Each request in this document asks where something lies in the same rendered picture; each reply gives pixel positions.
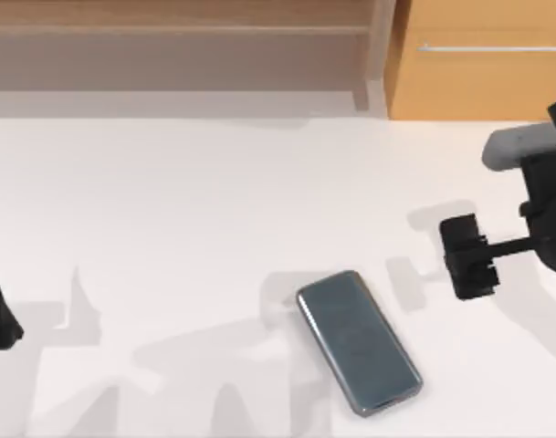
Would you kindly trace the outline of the open wooden shelf unit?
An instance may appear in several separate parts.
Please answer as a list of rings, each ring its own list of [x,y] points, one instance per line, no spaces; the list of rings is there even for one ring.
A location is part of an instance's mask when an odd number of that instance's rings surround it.
[[[253,94],[358,110],[398,0],[0,0],[0,92]]]

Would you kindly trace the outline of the wooden drawer front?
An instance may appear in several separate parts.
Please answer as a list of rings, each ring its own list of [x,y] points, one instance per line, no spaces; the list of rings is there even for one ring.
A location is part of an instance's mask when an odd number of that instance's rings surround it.
[[[556,46],[552,32],[411,31],[388,96],[394,120],[546,120],[556,101],[556,53],[429,53],[430,46]]]

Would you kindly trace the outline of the wooden cupboard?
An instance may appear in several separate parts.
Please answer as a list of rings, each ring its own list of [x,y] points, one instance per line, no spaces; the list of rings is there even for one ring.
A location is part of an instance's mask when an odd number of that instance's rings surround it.
[[[556,0],[397,0],[383,85],[392,120],[544,120]]]

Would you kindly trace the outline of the grey smartphone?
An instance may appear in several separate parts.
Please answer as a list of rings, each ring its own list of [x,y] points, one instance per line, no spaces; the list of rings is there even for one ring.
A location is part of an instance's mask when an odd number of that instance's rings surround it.
[[[422,390],[420,371],[357,271],[302,287],[296,302],[353,413],[366,418]]]

